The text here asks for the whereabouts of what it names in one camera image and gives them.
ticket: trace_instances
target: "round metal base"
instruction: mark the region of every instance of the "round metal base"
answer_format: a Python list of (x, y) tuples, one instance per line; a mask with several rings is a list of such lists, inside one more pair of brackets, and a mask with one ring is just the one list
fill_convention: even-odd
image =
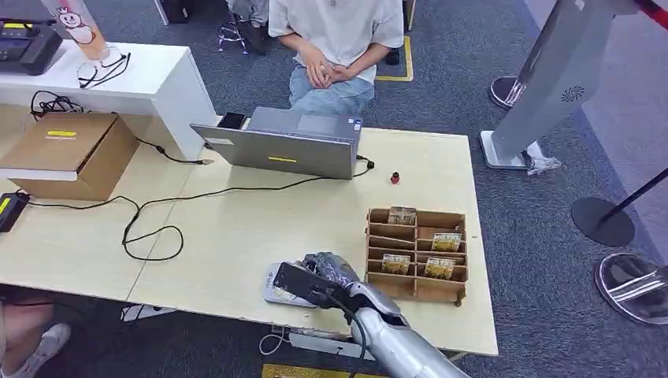
[(610, 294), (616, 287), (654, 272), (657, 268), (635, 254), (612, 254), (604, 258), (595, 271), (596, 286), (610, 306), (633, 321), (668, 324), (668, 287), (624, 302), (615, 300)]
[(513, 109), (514, 100), (508, 101), (508, 95), (517, 81), (516, 76), (504, 76), (492, 81), (489, 86), (489, 98), (505, 110)]
[(576, 227), (588, 238), (604, 246), (628, 246), (636, 235), (636, 227), (623, 211), (600, 223), (615, 204), (596, 197), (579, 198), (570, 208)]

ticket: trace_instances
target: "person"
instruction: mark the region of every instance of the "person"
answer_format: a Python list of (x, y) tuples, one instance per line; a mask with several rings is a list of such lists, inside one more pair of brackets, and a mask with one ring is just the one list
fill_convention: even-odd
[(360, 114), (376, 63), (403, 45), (402, 0), (270, 0), (269, 35), (298, 52), (292, 110)]
[(56, 324), (44, 332), (53, 312), (48, 298), (35, 295), (0, 303), (2, 378), (34, 377), (65, 345), (71, 333), (67, 324)]

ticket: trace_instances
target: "yellow sticker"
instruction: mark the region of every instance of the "yellow sticker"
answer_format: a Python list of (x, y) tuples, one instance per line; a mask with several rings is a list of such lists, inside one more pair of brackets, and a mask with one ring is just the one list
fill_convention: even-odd
[(269, 160), (283, 161), (283, 162), (286, 162), (286, 163), (296, 163), (297, 162), (295, 159), (286, 159), (284, 157), (279, 157), (278, 158), (278, 157), (274, 157), (274, 156), (269, 156), (268, 158), (269, 158)]
[(2, 212), (5, 211), (5, 208), (9, 204), (9, 198), (5, 198), (2, 203), (0, 203), (0, 215), (2, 215)]
[[(32, 24), (26, 24), (29, 28), (32, 28)], [(25, 26), (23, 24), (5, 24), (4, 28), (14, 28), (14, 29), (23, 29)]]
[(46, 134), (51, 136), (76, 136), (75, 132), (46, 132)]

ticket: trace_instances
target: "black device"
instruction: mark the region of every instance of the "black device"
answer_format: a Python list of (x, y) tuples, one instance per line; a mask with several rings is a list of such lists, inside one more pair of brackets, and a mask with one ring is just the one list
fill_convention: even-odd
[(186, 24), (190, 20), (193, 0), (160, 0), (170, 24)]
[(226, 113), (225, 117), (218, 123), (219, 128), (231, 128), (233, 130), (241, 130), (243, 122), (246, 120), (245, 114)]
[(0, 17), (0, 72), (43, 74), (62, 43), (55, 23)]
[(25, 193), (5, 193), (0, 196), (0, 232), (11, 231), (29, 200), (30, 196)]

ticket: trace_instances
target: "white t-shirt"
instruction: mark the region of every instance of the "white t-shirt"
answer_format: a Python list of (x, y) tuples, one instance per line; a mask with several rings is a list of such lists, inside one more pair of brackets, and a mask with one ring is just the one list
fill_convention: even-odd
[[(295, 32), (333, 64), (350, 66), (371, 43), (403, 45), (402, 0), (270, 0), (269, 34)], [(295, 60), (304, 64), (300, 54)], [(376, 66), (358, 77), (373, 83)]]

